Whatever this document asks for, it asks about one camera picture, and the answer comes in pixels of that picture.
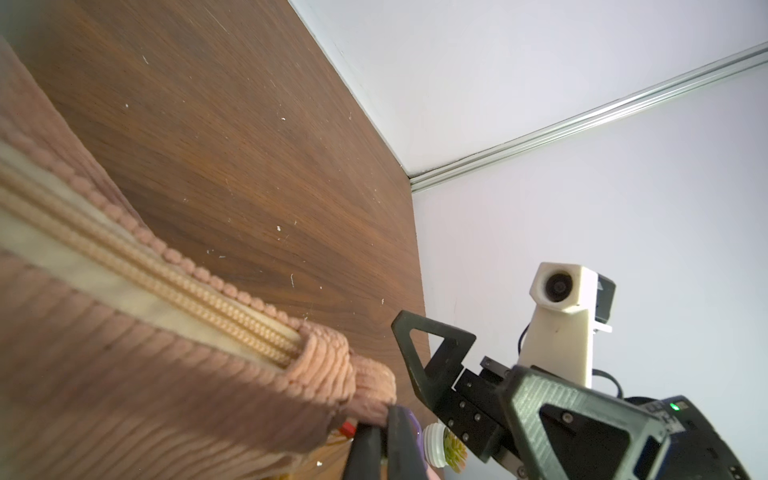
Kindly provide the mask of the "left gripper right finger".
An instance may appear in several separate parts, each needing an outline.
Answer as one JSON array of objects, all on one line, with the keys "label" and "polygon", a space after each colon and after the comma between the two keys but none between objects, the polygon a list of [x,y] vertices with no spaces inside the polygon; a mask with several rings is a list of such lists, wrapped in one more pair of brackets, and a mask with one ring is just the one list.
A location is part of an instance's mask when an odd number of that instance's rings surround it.
[{"label": "left gripper right finger", "polygon": [[408,411],[401,406],[389,409],[386,456],[388,480],[428,479]]}]

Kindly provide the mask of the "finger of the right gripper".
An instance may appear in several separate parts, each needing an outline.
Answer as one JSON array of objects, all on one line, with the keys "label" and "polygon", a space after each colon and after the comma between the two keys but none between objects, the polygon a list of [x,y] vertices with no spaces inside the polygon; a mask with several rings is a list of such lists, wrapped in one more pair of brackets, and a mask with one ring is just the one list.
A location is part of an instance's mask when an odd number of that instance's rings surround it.
[{"label": "finger of the right gripper", "polygon": [[[402,354],[416,397],[430,411],[437,411],[464,370],[463,361],[476,341],[476,336],[455,326],[402,310],[391,324],[394,338]],[[440,345],[423,362],[412,332],[438,337]]]}]

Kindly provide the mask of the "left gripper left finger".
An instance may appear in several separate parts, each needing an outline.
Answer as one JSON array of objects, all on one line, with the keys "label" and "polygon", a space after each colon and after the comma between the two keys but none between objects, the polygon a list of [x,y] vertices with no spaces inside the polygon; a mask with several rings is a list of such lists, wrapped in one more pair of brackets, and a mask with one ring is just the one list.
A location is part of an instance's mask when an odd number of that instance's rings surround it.
[{"label": "left gripper left finger", "polygon": [[383,458],[383,433],[379,426],[358,424],[343,470],[343,480],[379,480]]}]

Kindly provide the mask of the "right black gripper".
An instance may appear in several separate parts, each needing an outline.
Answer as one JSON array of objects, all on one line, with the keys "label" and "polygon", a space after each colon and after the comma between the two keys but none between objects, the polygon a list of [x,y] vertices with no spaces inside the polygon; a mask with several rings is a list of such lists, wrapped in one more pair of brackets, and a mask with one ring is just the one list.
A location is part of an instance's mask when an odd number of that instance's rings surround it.
[{"label": "right black gripper", "polygon": [[621,399],[573,377],[557,357],[479,373],[433,359],[433,411],[479,460],[518,479],[746,479],[688,398]]}]

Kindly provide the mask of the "pink corduroy pencil bag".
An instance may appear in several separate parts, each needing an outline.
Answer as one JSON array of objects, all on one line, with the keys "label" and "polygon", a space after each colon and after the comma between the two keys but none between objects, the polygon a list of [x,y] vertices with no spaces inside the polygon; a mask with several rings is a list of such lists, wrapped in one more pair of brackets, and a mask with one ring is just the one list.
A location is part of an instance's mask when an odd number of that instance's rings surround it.
[{"label": "pink corduroy pencil bag", "polygon": [[273,479],[395,401],[343,334],[156,236],[2,46],[3,478]]}]

